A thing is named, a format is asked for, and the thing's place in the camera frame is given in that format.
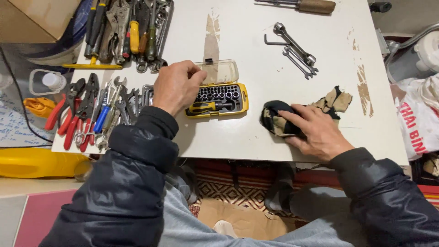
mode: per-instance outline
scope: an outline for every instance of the light blue pants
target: light blue pants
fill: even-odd
[[[305,186],[293,196],[291,211],[310,221],[273,240],[234,239],[201,223],[190,211],[183,193],[188,186],[167,175],[164,189],[164,228],[160,247],[352,247],[368,246],[361,225],[349,213],[350,199],[343,191]]]

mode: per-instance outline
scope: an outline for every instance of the yellow plastic container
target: yellow plastic container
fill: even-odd
[[[50,149],[0,149],[0,176],[10,178],[73,177],[77,164],[88,157],[54,153]]]

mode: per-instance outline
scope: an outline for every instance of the blue screwdriver handle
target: blue screwdriver handle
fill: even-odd
[[[104,125],[105,117],[107,116],[109,110],[110,110],[109,106],[104,106],[104,108],[101,111],[101,114],[99,115],[96,123],[94,124],[94,128],[93,128],[94,132],[99,133],[102,131],[102,126]]]

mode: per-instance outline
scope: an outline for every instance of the cardboard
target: cardboard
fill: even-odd
[[[283,218],[209,197],[203,198],[198,219],[210,228],[217,221],[225,220],[232,224],[238,237],[257,240],[272,240],[295,230],[293,218]]]
[[[0,0],[1,43],[54,43],[81,0]]]

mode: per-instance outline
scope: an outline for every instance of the clear plastic case lid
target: clear plastic case lid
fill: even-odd
[[[239,78],[238,67],[232,59],[219,61],[206,59],[204,62],[195,64],[207,72],[207,78],[203,81],[203,85],[234,82]]]

